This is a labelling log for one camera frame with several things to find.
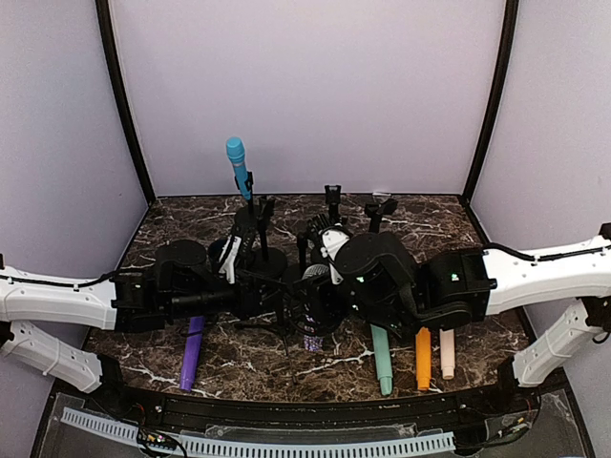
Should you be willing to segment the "black round-base stand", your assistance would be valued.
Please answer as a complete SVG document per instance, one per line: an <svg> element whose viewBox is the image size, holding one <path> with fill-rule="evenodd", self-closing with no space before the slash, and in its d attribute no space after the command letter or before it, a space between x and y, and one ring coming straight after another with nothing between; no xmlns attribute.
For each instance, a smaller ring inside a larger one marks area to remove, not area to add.
<svg viewBox="0 0 611 458"><path fill-rule="evenodd" d="M259 197L254 224L259 235L260 247L254 251L251 269L263 276L279 279L287 268L287 258L282 250L269 244L267 230L274 215L274 208L274 198Z"/></svg>
<svg viewBox="0 0 611 458"><path fill-rule="evenodd" d="M341 204L342 186L339 184L325 186L325 199L327 204L327 213L329 221L332 224L345 224L346 217L340 214L339 206Z"/></svg>
<svg viewBox="0 0 611 458"><path fill-rule="evenodd" d="M236 187L246 201L246 204L235 213L234 222L240 226L257 228L258 219L262 213L262 207L255 200L253 173L247 171L246 178L243 182L239 182L236 177L234 177L234 181Z"/></svg>
<svg viewBox="0 0 611 458"><path fill-rule="evenodd" d="M398 206L398 201L388 198L382 202L367 203L365 214L369 217L369 232L377 234L383 217L392 215Z"/></svg>
<svg viewBox="0 0 611 458"><path fill-rule="evenodd" d="M290 264L282 276L286 293L293 293L299 289L304 289L316 277L312 272L307 273L309 268L307 264L308 244L309 239L306 233L299 233L297 235L298 261Z"/></svg>

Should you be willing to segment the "silver glitter microphone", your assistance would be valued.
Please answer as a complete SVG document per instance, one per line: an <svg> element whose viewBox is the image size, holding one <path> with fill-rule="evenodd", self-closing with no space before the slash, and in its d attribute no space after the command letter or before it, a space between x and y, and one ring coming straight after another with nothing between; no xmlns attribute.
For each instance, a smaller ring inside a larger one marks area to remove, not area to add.
<svg viewBox="0 0 611 458"><path fill-rule="evenodd" d="M329 268L321 263L312 264L308 266L305 272L302 275L303 280L309 280L311 278L317 277L319 275L326 275L329 272ZM305 311L308 313L310 310L310 299L305 298ZM310 352L318 352L323 349L324 338L321 336L315 336L315 320L308 314L305 314L306 324L304 325L304 330L306 333L304 334L304 348Z"/></svg>

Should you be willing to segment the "black tripod shock-mount stand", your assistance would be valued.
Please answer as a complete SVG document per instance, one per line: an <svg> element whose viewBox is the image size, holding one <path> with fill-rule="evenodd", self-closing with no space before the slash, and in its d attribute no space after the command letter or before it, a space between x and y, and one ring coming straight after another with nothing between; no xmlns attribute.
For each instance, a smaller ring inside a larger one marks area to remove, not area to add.
<svg viewBox="0 0 611 458"><path fill-rule="evenodd" d="M304 309L306 298L310 299L310 310ZM315 323L315 336L325 337L332 334L348 315L348 303L342 296L340 287L331 282L330 272L319 275L309 282L304 289L293 293L284 292L281 299L275 303L273 310L275 321L272 323L239 322L235 327L239 330L261 329L279 337L288 359L292 383L297 383L291 360L288 338L294 334L301 335L304 341L305 314L310 315Z"/></svg>

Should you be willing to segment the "purple microphone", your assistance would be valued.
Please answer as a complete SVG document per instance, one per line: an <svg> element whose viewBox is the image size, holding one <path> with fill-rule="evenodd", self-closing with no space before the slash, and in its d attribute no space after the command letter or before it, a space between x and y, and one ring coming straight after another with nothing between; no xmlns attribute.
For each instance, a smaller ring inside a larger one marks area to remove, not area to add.
<svg viewBox="0 0 611 458"><path fill-rule="evenodd" d="M191 391L195 382L204 325L205 318L203 316L190 319L179 379L180 390Z"/></svg>

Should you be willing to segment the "mint green microphone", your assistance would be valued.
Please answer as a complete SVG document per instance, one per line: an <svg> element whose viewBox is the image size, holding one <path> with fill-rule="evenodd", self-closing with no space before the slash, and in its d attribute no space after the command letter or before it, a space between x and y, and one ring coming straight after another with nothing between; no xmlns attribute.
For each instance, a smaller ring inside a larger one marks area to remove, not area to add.
<svg viewBox="0 0 611 458"><path fill-rule="evenodd" d="M370 331L380 392L383 396L390 396L393 390L393 375L388 332L374 324L370 326Z"/></svg>

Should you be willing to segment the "teal blue microphone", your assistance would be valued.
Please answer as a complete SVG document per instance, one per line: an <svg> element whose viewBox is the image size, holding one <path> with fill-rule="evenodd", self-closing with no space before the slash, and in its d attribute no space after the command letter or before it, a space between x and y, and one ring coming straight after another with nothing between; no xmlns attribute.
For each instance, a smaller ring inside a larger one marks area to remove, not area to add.
<svg viewBox="0 0 611 458"><path fill-rule="evenodd" d="M230 137L225 143L226 155L233 167L235 182L242 197L250 200L252 197L252 178L245 162L245 148L239 137Z"/></svg>

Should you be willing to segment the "orange microphone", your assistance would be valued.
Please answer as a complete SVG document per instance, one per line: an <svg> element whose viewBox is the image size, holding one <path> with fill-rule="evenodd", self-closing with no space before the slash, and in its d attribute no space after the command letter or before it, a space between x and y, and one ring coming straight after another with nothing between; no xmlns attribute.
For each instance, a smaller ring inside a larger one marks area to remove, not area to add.
<svg viewBox="0 0 611 458"><path fill-rule="evenodd" d="M415 336L416 384L419 391L428 391L432 377L431 332L422 327Z"/></svg>

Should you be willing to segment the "pale pink microphone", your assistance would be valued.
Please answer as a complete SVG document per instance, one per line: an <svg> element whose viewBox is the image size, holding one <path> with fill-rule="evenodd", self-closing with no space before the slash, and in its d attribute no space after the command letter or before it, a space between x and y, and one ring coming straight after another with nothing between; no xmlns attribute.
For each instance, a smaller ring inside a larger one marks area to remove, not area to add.
<svg viewBox="0 0 611 458"><path fill-rule="evenodd" d="M442 378L452 380L455 372L454 331L439 331L440 367Z"/></svg>

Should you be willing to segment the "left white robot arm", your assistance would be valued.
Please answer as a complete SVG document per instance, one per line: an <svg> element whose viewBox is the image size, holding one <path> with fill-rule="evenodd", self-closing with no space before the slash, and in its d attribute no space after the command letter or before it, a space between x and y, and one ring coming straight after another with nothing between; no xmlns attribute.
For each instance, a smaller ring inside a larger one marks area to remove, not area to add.
<svg viewBox="0 0 611 458"><path fill-rule="evenodd" d="M153 265L118 269L96 280L34 275L4 265L1 354L96 393L115 416L128 415L135 396L123 386L119 362L77 349L36 323L141 333L196 316L257 317L281 305L282 292L274 280L242 269L238 244L227 241L216 262L209 263L203 245L176 240L158 248Z"/></svg>

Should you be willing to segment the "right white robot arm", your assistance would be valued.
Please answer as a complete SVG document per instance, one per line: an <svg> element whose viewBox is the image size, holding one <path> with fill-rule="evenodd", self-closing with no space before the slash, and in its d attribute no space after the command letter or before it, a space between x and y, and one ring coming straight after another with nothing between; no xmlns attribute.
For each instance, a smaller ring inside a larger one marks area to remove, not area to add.
<svg viewBox="0 0 611 458"><path fill-rule="evenodd" d="M415 261L393 233L322 234L331 280L368 323L398 336L451 330L525 305L569 299L541 337L500 368L487 405L506 414L589 340L610 330L610 227L575 244L520 252L498 243Z"/></svg>

